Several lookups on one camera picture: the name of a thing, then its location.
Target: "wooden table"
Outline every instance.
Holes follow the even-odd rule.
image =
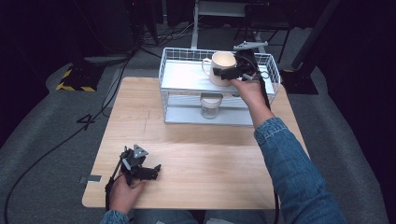
[[[304,147],[283,87],[272,109]],[[253,132],[253,127],[164,123],[158,78],[126,77],[92,168],[102,181],[88,183],[82,203],[105,207],[105,185],[124,146],[138,144],[149,153],[143,165],[162,169],[136,208],[273,209],[272,181]]]

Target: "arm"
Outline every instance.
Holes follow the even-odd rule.
[[[260,84],[232,80],[246,102],[255,138],[287,223],[346,223],[325,181],[281,119],[265,106]]]
[[[131,188],[126,183],[125,175],[121,175],[116,179],[116,182],[114,182],[113,188],[110,192],[110,210],[105,213],[100,223],[129,223],[127,215],[134,207],[134,203],[145,185],[146,180],[142,180],[135,188]]]

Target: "yellow and black tape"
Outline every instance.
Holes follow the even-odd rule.
[[[97,84],[101,78],[103,70],[78,70],[73,66],[64,73],[56,90],[65,91],[97,91]]]

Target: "denim sleeve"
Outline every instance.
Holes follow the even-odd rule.
[[[128,224],[129,223],[129,218],[115,210],[109,210],[105,213],[105,215],[102,218],[102,221],[100,221],[100,224]]]
[[[254,132],[287,223],[347,223],[318,169],[280,118]]]

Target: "person's right hand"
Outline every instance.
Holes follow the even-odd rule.
[[[254,128],[258,128],[263,122],[274,117],[274,114],[265,104],[259,80],[241,81],[233,79],[231,83],[238,89],[239,94],[247,104]]]
[[[260,86],[259,80],[241,81],[238,79],[232,79],[231,83],[239,91],[239,94],[241,95],[247,106],[250,106],[255,102],[265,103],[264,97],[262,96],[262,88]]]
[[[128,186],[125,175],[122,174],[116,182],[114,182],[113,188],[110,192],[110,210],[116,210],[127,215],[129,211],[134,207],[134,203],[137,201],[140,193],[146,185],[146,180],[140,181],[137,186],[132,188]]]

